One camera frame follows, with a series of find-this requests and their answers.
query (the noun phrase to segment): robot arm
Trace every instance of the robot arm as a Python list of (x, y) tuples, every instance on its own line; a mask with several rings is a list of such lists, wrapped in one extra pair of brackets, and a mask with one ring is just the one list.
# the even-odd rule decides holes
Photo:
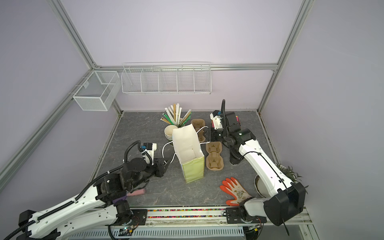
[(265, 154), (255, 136), (248, 129), (241, 129), (234, 112), (225, 112), (223, 99), (221, 111), (214, 111), (210, 118), (213, 127), (207, 132), (209, 141), (220, 141), (229, 148), (230, 163), (239, 164), (246, 159), (260, 176), (269, 196), (264, 199), (248, 199), (240, 203), (242, 220), (255, 216), (268, 217), (280, 226), (303, 211), (305, 188), (293, 183)]
[[(20, 214), (20, 228), (10, 234), (5, 240), (11, 239), (21, 230), (24, 232), (17, 240), (61, 240), (67, 236), (83, 231), (85, 229), (100, 225), (126, 225), (132, 226), (134, 221), (133, 212), (125, 200), (119, 200), (113, 204), (113, 200), (143, 188), (153, 176), (162, 177), (169, 164), (169, 158), (153, 159), (156, 144), (136, 141), (143, 158), (134, 158), (112, 169), (90, 182), (80, 194), (70, 198), (49, 209), (35, 212), (27, 210)], [(103, 206), (102, 209), (90, 211), (95, 207)]]

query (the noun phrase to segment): paper cup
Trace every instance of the paper cup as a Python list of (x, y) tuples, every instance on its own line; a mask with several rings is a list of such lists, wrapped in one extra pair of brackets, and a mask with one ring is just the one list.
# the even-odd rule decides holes
[(166, 136), (166, 138), (170, 141), (172, 141), (172, 131), (173, 129), (176, 129), (178, 128), (177, 126), (175, 125), (168, 125), (165, 129), (164, 129), (164, 134)]

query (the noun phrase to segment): white wire basket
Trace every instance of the white wire basket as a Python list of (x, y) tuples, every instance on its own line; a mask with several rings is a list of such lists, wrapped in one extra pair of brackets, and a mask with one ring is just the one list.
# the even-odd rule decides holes
[(120, 81), (116, 71), (93, 71), (73, 98), (84, 111), (108, 111), (120, 90)]
[(122, 91), (126, 94), (210, 94), (210, 65), (123, 64)]

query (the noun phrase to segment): orange glove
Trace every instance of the orange glove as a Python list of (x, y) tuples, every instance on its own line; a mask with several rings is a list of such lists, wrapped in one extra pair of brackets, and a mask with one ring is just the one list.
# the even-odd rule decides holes
[(231, 179), (226, 178), (222, 183), (223, 185), (220, 186), (220, 189), (235, 198), (225, 202), (229, 206), (239, 206), (239, 203), (252, 197), (234, 177), (231, 177)]

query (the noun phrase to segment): gray marble surface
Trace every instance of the gray marble surface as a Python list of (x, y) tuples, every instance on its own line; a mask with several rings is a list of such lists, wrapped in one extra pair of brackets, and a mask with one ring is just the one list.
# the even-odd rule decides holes
[[(210, 112), (192, 112), (192, 118), (202, 118), (205, 124), (210, 126)], [(236, 115), (240, 119), (242, 128), (248, 128), (256, 136), (265, 153), (271, 157), (271, 152), (265, 139), (264, 132), (254, 111), (238, 111)], [(167, 124), (160, 121), (162, 113), (124, 113), (111, 145), (100, 166), (98, 174), (106, 172), (122, 164), (126, 148), (134, 141), (157, 143), (155, 158), (160, 158), (161, 150), (165, 143), (169, 142), (164, 135)], [(207, 156), (205, 146), (202, 151)], [(168, 144), (164, 149), (165, 157), (172, 157), (173, 147)], [(133, 148), (128, 159), (141, 155)], [(251, 165), (243, 160), (239, 165), (229, 163), (229, 150), (223, 146), (221, 156), (224, 159), (224, 168), (221, 171), (211, 171), (207, 167), (204, 177), (191, 183), (185, 183), (181, 166), (177, 157), (168, 167), (162, 178), (153, 177), (145, 187), (146, 193), (141, 196), (128, 197), (132, 207), (150, 206), (192, 206), (192, 205), (225, 205), (225, 201), (232, 197), (220, 190), (219, 186), (227, 177), (236, 178), (244, 189), (253, 197), (260, 197), (254, 187), (256, 172)]]

